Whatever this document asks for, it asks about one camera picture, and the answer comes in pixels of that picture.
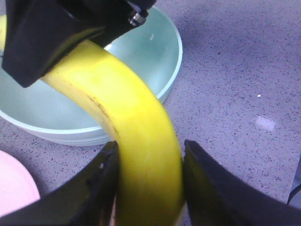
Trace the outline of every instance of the bowl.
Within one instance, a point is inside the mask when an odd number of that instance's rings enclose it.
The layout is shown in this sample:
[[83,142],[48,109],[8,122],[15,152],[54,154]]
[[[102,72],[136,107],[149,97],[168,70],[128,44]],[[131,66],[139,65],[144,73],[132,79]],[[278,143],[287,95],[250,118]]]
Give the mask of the bowl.
[[[146,23],[106,49],[132,68],[164,102],[182,61],[182,42],[173,22],[158,8]],[[0,116],[25,131],[64,145],[100,145],[110,140],[82,108],[42,81],[19,86],[0,70]]]
[[0,217],[40,199],[38,188],[25,166],[3,151],[0,151],[0,181]]

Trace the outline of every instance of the gray countertop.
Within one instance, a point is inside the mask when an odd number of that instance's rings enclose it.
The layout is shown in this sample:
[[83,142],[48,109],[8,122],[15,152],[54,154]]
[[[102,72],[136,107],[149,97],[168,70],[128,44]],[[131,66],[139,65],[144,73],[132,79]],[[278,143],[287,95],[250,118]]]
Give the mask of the gray countertop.
[[[183,42],[182,66],[165,101],[182,147],[196,140],[234,175],[285,202],[301,151],[300,1],[156,5]],[[0,150],[25,165],[41,195],[100,148],[51,143],[0,119]]]

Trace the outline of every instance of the banana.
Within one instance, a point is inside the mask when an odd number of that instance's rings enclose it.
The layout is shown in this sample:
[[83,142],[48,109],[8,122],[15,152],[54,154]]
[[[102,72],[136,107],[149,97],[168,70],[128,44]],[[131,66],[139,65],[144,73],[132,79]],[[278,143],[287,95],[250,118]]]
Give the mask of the banana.
[[[2,16],[2,49],[5,32]],[[42,80],[84,108],[118,142],[115,225],[174,225],[184,204],[181,148],[167,112],[149,87],[88,40]]]

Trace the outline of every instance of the banana peel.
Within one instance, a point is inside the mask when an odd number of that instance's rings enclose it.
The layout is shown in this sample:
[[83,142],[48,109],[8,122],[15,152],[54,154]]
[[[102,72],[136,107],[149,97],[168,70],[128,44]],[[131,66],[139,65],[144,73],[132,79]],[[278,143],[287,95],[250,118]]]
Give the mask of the banana peel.
[[[0,18],[0,48],[6,17]],[[182,154],[163,105],[113,55],[84,41],[42,80],[90,113],[119,145],[117,226],[172,226],[183,205]]]

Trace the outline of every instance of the bowl rim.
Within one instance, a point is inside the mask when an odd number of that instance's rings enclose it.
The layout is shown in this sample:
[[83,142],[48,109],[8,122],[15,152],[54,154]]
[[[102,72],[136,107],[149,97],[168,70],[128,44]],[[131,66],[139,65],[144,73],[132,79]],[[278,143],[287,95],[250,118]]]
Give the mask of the bowl rim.
[[[168,82],[166,83],[166,85],[164,86],[164,88],[156,95],[157,99],[161,99],[165,95],[165,93],[168,91],[168,89],[172,86],[172,84],[173,84],[174,80],[176,79],[176,76],[180,70],[180,66],[182,63],[183,47],[182,47],[182,39],[181,39],[180,33],[179,33],[177,27],[175,26],[175,24],[173,23],[173,21],[158,7],[153,6],[152,9],[155,9],[157,12],[159,12],[169,22],[169,24],[171,25],[171,27],[177,37],[178,48],[179,48],[178,59],[177,59],[177,63],[176,63],[174,72],[173,72],[172,76],[170,77],[170,79],[168,80]],[[82,133],[96,132],[98,130],[103,129],[102,126],[100,126],[100,125],[86,127],[86,128],[80,128],[80,129],[48,129],[48,128],[43,128],[43,127],[38,127],[38,126],[32,126],[27,123],[16,120],[1,110],[0,110],[0,117],[7,120],[8,122],[16,125],[17,127],[20,127],[22,129],[29,130],[29,131],[32,131],[35,133],[47,133],[47,134],[53,134],[53,135],[66,134],[67,135],[67,134],[80,134],[80,133],[82,134]]]

